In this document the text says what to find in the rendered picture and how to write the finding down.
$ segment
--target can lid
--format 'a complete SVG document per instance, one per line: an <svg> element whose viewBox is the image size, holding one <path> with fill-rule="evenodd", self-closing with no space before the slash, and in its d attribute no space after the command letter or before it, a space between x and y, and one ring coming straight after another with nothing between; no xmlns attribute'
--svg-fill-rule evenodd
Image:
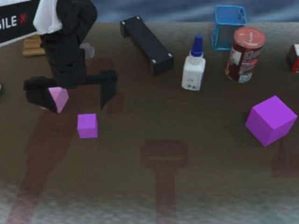
<svg viewBox="0 0 299 224"><path fill-rule="evenodd" d="M254 27L242 27L235 31L235 41L242 47L256 49L265 44L266 36Z"/></svg>

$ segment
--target tabletop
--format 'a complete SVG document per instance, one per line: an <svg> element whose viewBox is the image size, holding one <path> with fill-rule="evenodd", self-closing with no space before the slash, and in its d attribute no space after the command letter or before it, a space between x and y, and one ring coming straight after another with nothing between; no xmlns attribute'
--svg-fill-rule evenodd
<svg viewBox="0 0 299 224"><path fill-rule="evenodd" d="M100 110L100 87L69 91L61 114L26 102L23 81L50 77L22 42L0 50L1 224L297 224L299 125L263 147L245 127L252 106L277 95L299 113L299 75L285 61L299 23L251 24L266 44L247 84L229 80L210 23L148 23L175 66L151 75L119 23L95 24L89 74L115 69L118 95ZM199 92L180 86L194 36L204 40ZM96 113L97 139L80 139L77 115Z"/></svg>

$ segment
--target white bottle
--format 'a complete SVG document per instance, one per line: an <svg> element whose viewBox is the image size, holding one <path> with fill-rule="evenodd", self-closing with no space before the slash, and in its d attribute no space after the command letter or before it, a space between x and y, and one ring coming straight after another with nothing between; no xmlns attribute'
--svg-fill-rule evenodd
<svg viewBox="0 0 299 224"><path fill-rule="evenodd" d="M202 36L196 35L189 56L185 59L182 88L199 91L206 67L202 52Z"/></svg>

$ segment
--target long black rectangular block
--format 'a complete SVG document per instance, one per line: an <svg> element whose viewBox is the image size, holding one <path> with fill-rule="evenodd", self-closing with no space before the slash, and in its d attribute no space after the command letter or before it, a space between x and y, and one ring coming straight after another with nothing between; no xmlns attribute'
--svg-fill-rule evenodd
<svg viewBox="0 0 299 224"><path fill-rule="evenodd" d="M151 30L144 24L140 16L120 22L123 37L131 37L149 61L149 68L153 75L173 68L172 53L156 38Z"/></svg>

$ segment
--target red can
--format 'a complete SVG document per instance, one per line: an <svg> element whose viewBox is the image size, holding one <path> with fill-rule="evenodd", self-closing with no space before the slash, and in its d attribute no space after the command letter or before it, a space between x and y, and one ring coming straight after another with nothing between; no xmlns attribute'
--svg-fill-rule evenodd
<svg viewBox="0 0 299 224"><path fill-rule="evenodd" d="M237 29L225 74L235 82L248 82L265 41L263 32L254 27Z"/></svg>

